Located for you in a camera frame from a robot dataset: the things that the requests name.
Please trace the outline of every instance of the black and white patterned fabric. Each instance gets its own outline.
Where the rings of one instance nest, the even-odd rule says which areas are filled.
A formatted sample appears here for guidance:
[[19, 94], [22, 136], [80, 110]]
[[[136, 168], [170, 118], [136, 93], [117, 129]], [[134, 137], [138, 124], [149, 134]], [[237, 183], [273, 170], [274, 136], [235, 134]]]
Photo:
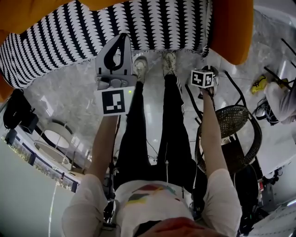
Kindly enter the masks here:
[[72, 1], [0, 47], [0, 69], [14, 88], [60, 67], [94, 58], [120, 33], [133, 50], [190, 49], [206, 56], [211, 0], [133, 0], [99, 11]]

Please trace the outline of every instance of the wall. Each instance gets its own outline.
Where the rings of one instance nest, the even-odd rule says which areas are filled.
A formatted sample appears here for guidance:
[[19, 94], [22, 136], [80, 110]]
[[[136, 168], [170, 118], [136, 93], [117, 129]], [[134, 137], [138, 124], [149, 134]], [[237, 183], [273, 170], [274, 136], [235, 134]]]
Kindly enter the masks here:
[[276, 204], [296, 198], [296, 158], [285, 165], [280, 171], [282, 174], [278, 182], [273, 185], [274, 201]]
[[36, 170], [0, 140], [0, 232], [5, 237], [60, 237], [61, 217], [74, 193]]

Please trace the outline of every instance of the wicker chair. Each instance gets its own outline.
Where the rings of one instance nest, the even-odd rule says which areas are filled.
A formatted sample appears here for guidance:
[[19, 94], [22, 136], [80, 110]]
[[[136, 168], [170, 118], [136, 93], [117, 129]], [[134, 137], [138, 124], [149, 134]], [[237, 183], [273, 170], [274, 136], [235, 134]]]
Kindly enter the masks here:
[[[241, 90], [232, 80], [232, 78], [230, 77], [227, 71], [225, 71], [225, 74], [240, 94], [240, 98], [235, 105], [228, 106], [216, 111], [216, 116], [221, 129], [221, 137], [222, 138], [230, 137], [231, 142], [229, 144], [223, 145], [222, 150], [223, 150], [223, 154], [226, 160], [228, 170], [231, 174], [234, 174], [253, 162], [261, 146], [262, 132], [258, 122], [252, 116], [252, 114], [248, 111], [246, 106], [246, 101]], [[202, 121], [203, 113], [198, 110], [188, 86], [186, 85], [185, 87], [188, 91], [193, 107]], [[248, 120], [251, 122], [254, 129], [254, 140], [250, 150], [247, 152], [246, 155], [244, 155], [241, 148], [241, 144], [239, 142], [239, 139], [236, 133], [246, 124]], [[201, 126], [197, 130], [197, 138], [196, 138], [196, 145], [195, 145], [195, 159], [196, 159], [197, 166], [203, 172], [205, 172], [206, 167], [203, 159], [203, 153], [200, 152], [200, 139], [201, 139]]]

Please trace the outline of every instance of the white sneaker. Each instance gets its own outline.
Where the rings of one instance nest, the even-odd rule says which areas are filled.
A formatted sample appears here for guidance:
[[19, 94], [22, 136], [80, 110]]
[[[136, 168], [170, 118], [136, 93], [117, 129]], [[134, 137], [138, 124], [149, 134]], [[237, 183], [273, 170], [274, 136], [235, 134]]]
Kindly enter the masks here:
[[168, 74], [176, 75], [176, 55], [173, 52], [166, 52], [162, 56], [163, 76]]
[[134, 74], [138, 77], [138, 81], [144, 84], [145, 82], [145, 73], [148, 68], [147, 59], [144, 56], [139, 56], [134, 62], [133, 71]]

